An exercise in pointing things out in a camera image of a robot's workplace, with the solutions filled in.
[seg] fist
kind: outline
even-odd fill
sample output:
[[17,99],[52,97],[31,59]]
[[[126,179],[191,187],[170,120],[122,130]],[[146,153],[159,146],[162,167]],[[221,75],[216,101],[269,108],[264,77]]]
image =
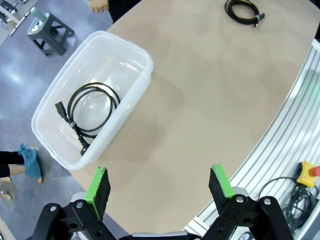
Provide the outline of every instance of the fist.
[[88,0],[88,6],[94,13],[102,13],[109,10],[108,0]]

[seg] bolt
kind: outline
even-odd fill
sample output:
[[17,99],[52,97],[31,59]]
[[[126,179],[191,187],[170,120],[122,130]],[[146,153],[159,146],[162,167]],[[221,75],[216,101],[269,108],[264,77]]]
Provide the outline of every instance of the bolt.
[[56,206],[52,206],[52,207],[50,207],[50,212],[53,212],[53,211],[56,210],[56,209],[57,209]]
[[82,203],[82,202],[78,202],[75,206],[76,206],[78,209],[80,209],[80,208],[82,208],[83,203]]
[[269,198],[265,198],[263,200],[263,202],[264,202],[265,205],[270,205],[271,204],[271,200]]
[[238,203],[243,203],[244,202],[244,198],[242,196],[237,196],[235,199]]

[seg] blue cloth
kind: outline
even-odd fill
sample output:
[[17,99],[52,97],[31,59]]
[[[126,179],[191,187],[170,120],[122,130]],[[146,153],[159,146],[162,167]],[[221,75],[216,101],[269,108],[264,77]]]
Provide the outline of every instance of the blue cloth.
[[39,163],[37,161],[37,153],[34,149],[27,148],[23,143],[18,150],[19,155],[22,155],[24,159],[25,175],[39,179],[41,178],[41,172]]

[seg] beige tabletop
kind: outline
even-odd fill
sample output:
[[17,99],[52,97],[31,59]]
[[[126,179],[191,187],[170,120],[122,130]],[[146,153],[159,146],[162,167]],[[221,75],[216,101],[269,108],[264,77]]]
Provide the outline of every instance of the beige tabletop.
[[307,56],[320,13],[308,0],[255,0],[258,27],[225,0],[143,0],[108,31],[147,50],[151,84],[97,162],[106,212],[128,232],[179,231],[211,200],[209,168],[231,175],[275,117]]

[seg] clear plastic bin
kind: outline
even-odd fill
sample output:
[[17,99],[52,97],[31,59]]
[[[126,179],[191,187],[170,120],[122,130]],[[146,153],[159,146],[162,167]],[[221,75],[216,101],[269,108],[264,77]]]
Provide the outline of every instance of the clear plastic bin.
[[[152,69],[152,59],[141,47],[105,31],[94,32],[65,63],[44,94],[32,118],[32,131],[64,168],[82,169],[97,160],[124,124],[148,88]],[[67,109],[75,90],[94,82],[112,87],[121,103],[81,156],[83,147],[75,131],[58,114],[55,104],[62,101]],[[103,93],[93,92],[77,104],[74,118],[81,127],[96,127],[106,117],[109,107],[110,101]]]

